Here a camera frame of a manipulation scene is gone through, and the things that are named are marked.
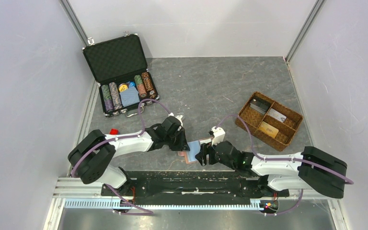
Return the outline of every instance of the metal frame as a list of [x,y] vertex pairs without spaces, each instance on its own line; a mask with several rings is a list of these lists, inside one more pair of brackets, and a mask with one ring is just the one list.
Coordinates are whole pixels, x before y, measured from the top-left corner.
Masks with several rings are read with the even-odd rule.
[[[60,177],[57,180],[53,198],[48,212],[44,230],[57,230],[60,224],[60,219],[64,208],[70,206],[70,202],[89,201],[84,205],[74,204],[73,208],[112,208],[115,203],[118,203],[117,196],[101,196],[102,183],[94,182],[91,184],[83,184],[79,178]],[[280,200],[297,200],[300,191],[298,189],[289,190],[289,197],[279,197]],[[132,199],[131,196],[124,196],[125,199]],[[208,209],[208,210],[256,210],[255,204],[260,200],[272,200],[272,197],[262,197],[259,200],[251,199],[251,205],[247,206],[210,206],[210,207],[195,207],[195,206],[157,206],[149,207],[150,209]],[[303,200],[328,200],[331,208],[331,214],[337,230],[346,230],[346,225],[337,199],[330,199],[327,196],[318,194],[314,190],[305,190]]]
[[[300,110],[302,111],[303,114],[305,113],[305,108],[301,103],[300,100],[300,93],[298,91],[298,88],[296,87],[296,83],[294,82],[294,78],[293,78],[293,74],[291,72],[290,66],[289,64],[286,62],[287,64],[287,69],[288,69],[288,73],[291,77],[291,81],[293,82],[293,87],[294,87],[294,91],[296,92],[297,95],[297,101],[299,103],[299,107]],[[305,120],[305,125],[307,126],[307,133],[308,133],[308,138],[310,139],[310,142],[315,146],[315,141],[313,141],[312,137],[311,137],[311,133],[310,133],[310,124],[308,122],[308,120]],[[336,199],[330,199],[328,200],[328,205],[331,211],[331,216],[333,219],[333,224],[336,227],[336,230],[348,230],[350,229],[345,218],[344,215],[342,213],[342,209],[341,209],[341,201],[340,200],[336,200]]]
[[[88,37],[79,22],[74,10],[72,9],[70,3],[68,0],[59,0],[61,5],[64,8],[64,11],[66,12],[67,16],[69,17],[71,23],[73,24],[77,34],[79,35],[80,39],[83,41],[83,43],[87,46],[88,45]],[[311,26],[313,20],[317,16],[319,10],[323,6],[323,3],[325,0],[317,0],[314,4],[314,7],[312,8],[308,18],[306,19],[301,31],[299,32],[296,40],[294,41],[290,51],[288,52],[287,56],[285,57],[286,64],[288,65],[292,57],[294,56],[297,48],[301,44],[301,41],[303,40],[304,36],[306,35],[309,27]],[[81,129],[78,134],[78,138],[76,139],[76,143],[79,143],[87,134],[88,130],[91,124],[92,114],[95,107],[95,102],[98,96],[98,90],[96,87],[96,83],[93,83],[90,97],[87,102],[86,111],[84,114],[84,118],[82,120]],[[304,113],[304,108],[302,104],[299,104],[301,107],[301,110]],[[311,135],[308,130],[309,138],[312,142]],[[101,194],[101,186],[102,184],[99,182],[95,182],[92,184],[83,184],[80,179],[74,179],[70,177],[64,177],[59,178],[56,184],[56,188],[52,197],[52,201],[50,204],[50,208],[47,214],[47,218],[44,224],[43,229],[44,230],[57,230],[60,224],[60,219],[66,204],[67,199],[75,199],[75,198],[89,198],[89,199],[101,199],[103,201],[109,200],[109,197],[102,197]],[[280,197],[279,199],[284,200],[296,200],[299,196],[299,190],[290,190],[290,197]],[[261,200],[271,200],[272,197],[262,197]],[[322,196],[318,194],[317,192],[313,190],[305,190],[304,191],[304,200],[315,200],[315,199],[321,199],[321,200],[328,200],[328,204],[331,209],[332,218],[334,221],[334,224],[336,226],[337,230],[347,230],[349,229],[345,219],[343,217],[342,211],[341,211],[341,205],[340,201],[336,199],[330,199],[329,197]]]
[[[98,87],[96,81],[93,81],[90,97],[88,98],[87,106],[85,109],[84,117],[81,122],[81,128],[78,132],[78,136],[74,142],[74,146],[80,143],[87,135],[88,131],[90,130],[92,115],[94,113],[94,108],[96,104],[96,100],[98,98]],[[67,176],[71,175],[72,166],[70,164],[69,169],[67,171]]]
[[307,19],[305,20],[299,34],[297,35],[296,40],[294,41],[293,45],[291,46],[290,51],[288,52],[288,54],[284,58],[287,65],[289,64],[290,60],[293,58],[294,54],[296,53],[299,45],[301,44],[302,40],[304,39],[305,35],[307,34],[308,29],[311,27],[312,22],[317,17],[318,12],[322,8],[325,1],[326,0],[317,0],[315,2],[310,14],[308,15]]
[[77,32],[78,36],[80,37],[81,41],[85,44],[85,46],[88,46],[88,36],[85,33],[80,21],[78,20],[77,15],[72,9],[69,0],[59,0],[59,1],[64,11],[66,12],[67,16],[69,17],[71,24],[74,26],[74,29]]

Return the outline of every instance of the case latch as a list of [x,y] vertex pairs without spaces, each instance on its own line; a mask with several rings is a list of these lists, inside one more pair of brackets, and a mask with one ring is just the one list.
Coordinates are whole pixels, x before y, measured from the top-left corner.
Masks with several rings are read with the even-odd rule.
[[94,44],[95,44],[94,39],[93,39],[92,37],[89,37],[89,38],[88,38],[88,44],[89,44],[90,46],[92,46],[92,45],[94,45]]
[[131,116],[137,115],[137,114],[139,114],[139,113],[143,113],[143,112],[145,111],[145,104],[144,104],[144,103],[142,103],[142,104],[140,105],[140,108],[141,108],[141,110],[140,110],[140,111],[137,111],[137,112],[132,113],[132,114],[129,114],[129,115],[128,115],[127,109],[122,109],[122,110],[121,110],[121,113],[125,114],[125,116],[126,116],[126,117],[131,117]]

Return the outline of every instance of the poker chip stack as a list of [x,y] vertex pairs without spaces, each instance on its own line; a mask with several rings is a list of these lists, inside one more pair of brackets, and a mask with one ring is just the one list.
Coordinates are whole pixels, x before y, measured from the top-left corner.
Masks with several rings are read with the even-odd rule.
[[122,108],[122,103],[119,98],[118,88],[115,82],[109,83],[109,89],[111,92],[112,102],[114,103],[115,109]]
[[112,97],[109,91],[109,86],[102,85],[101,90],[102,90],[103,102],[105,104],[105,110],[107,113],[112,112],[114,110],[114,104],[112,102]]
[[136,86],[137,86],[138,91],[139,91],[139,96],[141,98],[145,98],[147,96],[146,88],[143,84],[143,81],[142,81],[142,78],[140,77],[140,75],[135,76],[135,82],[136,82]]
[[146,92],[149,94],[150,98],[156,97],[156,91],[151,84],[151,80],[149,74],[147,72],[142,73],[143,84],[145,85]]

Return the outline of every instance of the card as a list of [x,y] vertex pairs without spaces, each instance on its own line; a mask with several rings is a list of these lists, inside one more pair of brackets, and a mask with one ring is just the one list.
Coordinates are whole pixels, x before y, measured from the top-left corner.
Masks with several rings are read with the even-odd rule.
[[269,125],[266,122],[262,122],[262,124],[259,126],[259,130],[263,131],[267,135],[276,138],[276,135],[278,133],[278,129],[274,128],[273,126]]
[[185,163],[191,164],[196,163],[198,160],[196,159],[196,155],[201,150],[201,144],[204,143],[210,143],[212,141],[212,137],[205,138],[201,140],[191,141],[188,143],[188,146],[190,147],[190,151],[179,151],[178,155],[180,157],[185,157]]
[[263,115],[267,112],[270,106],[271,104],[268,101],[265,101],[262,98],[258,98],[256,96],[254,96],[250,101],[250,107]]
[[272,118],[280,122],[284,122],[287,119],[286,116],[284,116],[283,114],[279,113],[277,110],[274,109],[270,109],[267,115],[271,116]]

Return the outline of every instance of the red object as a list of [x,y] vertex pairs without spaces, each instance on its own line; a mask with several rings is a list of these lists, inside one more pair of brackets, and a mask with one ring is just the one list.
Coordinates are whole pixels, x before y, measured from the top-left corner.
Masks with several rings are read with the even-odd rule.
[[111,134],[111,135],[118,135],[118,133],[119,133],[119,130],[117,130],[116,128],[112,128],[111,129],[111,132],[109,134]]

